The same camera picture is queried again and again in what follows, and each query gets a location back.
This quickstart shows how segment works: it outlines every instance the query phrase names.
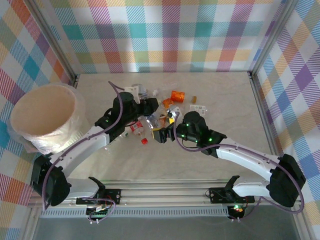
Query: metal extrusion bar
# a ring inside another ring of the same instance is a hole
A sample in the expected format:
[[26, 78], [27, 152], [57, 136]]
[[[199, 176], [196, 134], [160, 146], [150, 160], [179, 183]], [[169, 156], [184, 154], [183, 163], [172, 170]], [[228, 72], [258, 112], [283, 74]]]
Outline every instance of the metal extrusion bar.
[[32, 240], [34, 238], [41, 213], [41, 208], [27, 208], [18, 240]]
[[284, 29], [289, 17], [291, 16], [292, 12], [294, 11], [296, 5], [298, 4], [299, 0], [287, 0], [285, 3], [285, 6], [282, 10], [282, 13], [279, 17], [279, 19], [276, 21], [275, 25], [272, 28], [272, 31], [269, 35], [269, 38], [258, 57], [253, 69], [252, 69], [252, 75], [256, 76], [265, 63], [270, 51], [274, 47], [276, 41], [278, 40], [279, 35], [281, 34], [282, 30]]
[[[121, 201], [117, 204], [117, 208], [230, 206], [230, 203], [212, 204], [205, 195], [209, 188], [224, 187], [227, 183], [224, 180], [132, 180], [103, 183], [107, 189], [121, 189]], [[40, 208], [41, 206], [41, 197], [33, 195], [29, 207]], [[67, 199], [50, 209], [70, 207], [81, 209], [84, 206], [76, 205], [76, 199]]]
[[77, 74], [72, 69], [64, 52], [60, 48], [60, 45], [56, 37], [54, 36], [50, 27], [48, 26], [46, 19], [44, 18], [40, 9], [38, 8], [38, 5], [34, 2], [34, 0], [25, 0], [24, 3], [28, 7], [31, 14], [33, 15], [36, 23], [39, 25], [43, 35], [47, 39], [57, 59], [60, 61], [61, 65], [63, 66], [67, 76], [70, 78], [72, 85], [74, 85], [74, 83], [76, 82]]
[[268, 122], [268, 117], [266, 115], [266, 110], [264, 109], [261, 97], [259, 95], [259, 89], [258, 89], [257, 84], [256, 84], [257, 81], [259, 81], [257, 77], [253, 77], [253, 79], [250, 79], [252, 92], [253, 92], [254, 99], [255, 99], [255, 102], [256, 102], [256, 106], [258, 108], [258, 112], [259, 112], [259, 115], [260, 115], [260, 118], [261, 118], [261, 121], [262, 121], [262, 125], [263, 125], [263, 128], [264, 128], [264, 132], [265, 132], [265, 136], [266, 136], [267, 142], [269, 144], [269, 148], [270, 148], [271, 154], [272, 155], [278, 155], [278, 149], [277, 149], [277, 146], [276, 146], [275, 138], [274, 138], [274, 136], [272, 134], [271, 127], [270, 127], [270, 124]]

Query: trash pile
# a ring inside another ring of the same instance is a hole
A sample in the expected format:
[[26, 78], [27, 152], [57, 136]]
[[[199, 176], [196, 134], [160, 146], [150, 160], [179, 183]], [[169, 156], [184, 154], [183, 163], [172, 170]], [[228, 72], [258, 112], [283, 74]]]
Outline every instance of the trash pile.
[[158, 100], [159, 107], [152, 115], [140, 117], [138, 121], [126, 126], [130, 128], [128, 132], [140, 136], [143, 145], [148, 143], [146, 129], [150, 130], [150, 136], [152, 136], [152, 131], [172, 124], [175, 121], [177, 112], [180, 113], [177, 119], [178, 124], [182, 122], [183, 115], [187, 112], [196, 111], [201, 116], [206, 114], [206, 106], [196, 105], [197, 96], [179, 91], [179, 87], [178, 83], [171, 83], [150, 91], [138, 83], [124, 88], [125, 91], [133, 94], [137, 103], [147, 98], [157, 98]]

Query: white tabletop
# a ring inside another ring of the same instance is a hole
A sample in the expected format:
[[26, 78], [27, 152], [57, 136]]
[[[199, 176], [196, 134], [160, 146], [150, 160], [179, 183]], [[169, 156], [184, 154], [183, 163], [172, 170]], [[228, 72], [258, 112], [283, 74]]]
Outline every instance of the white tabletop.
[[[116, 97], [108, 81], [120, 87], [140, 83], [148, 90], [154, 90], [164, 82], [178, 82], [180, 91], [197, 96], [197, 104], [206, 106], [208, 111], [204, 118], [210, 129], [242, 145], [270, 153], [245, 72], [82, 74], [77, 89], [86, 101], [86, 118], [91, 126], [112, 107]], [[189, 104], [185, 105], [184, 113], [188, 108]], [[128, 129], [128, 137], [116, 140], [107, 150], [102, 148], [96, 151], [70, 177], [84, 179], [92, 176], [99, 180], [225, 180], [233, 175], [255, 175], [227, 160], [200, 152], [187, 152], [176, 141], [160, 144], [152, 139], [147, 126], [144, 129], [148, 144], [142, 145], [140, 137]]]

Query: small red object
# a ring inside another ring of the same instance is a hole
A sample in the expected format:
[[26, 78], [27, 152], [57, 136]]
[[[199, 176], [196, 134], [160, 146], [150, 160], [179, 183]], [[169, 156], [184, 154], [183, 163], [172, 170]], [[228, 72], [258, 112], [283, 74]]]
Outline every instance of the small red object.
[[143, 145], [145, 145], [145, 144], [148, 143], [148, 139], [144, 138], [144, 139], [141, 140], [141, 142], [142, 142]]

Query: plastic bag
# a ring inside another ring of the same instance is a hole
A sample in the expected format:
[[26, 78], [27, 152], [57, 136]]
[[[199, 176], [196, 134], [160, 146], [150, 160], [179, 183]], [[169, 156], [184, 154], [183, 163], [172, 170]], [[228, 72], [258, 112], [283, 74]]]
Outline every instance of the plastic bag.
[[42, 154], [58, 153], [82, 136], [79, 129], [85, 112], [85, 100], [74, 87], [64, 83], [44, 85], [16, 103], [8, 133], [29, 153], [36, 149]]

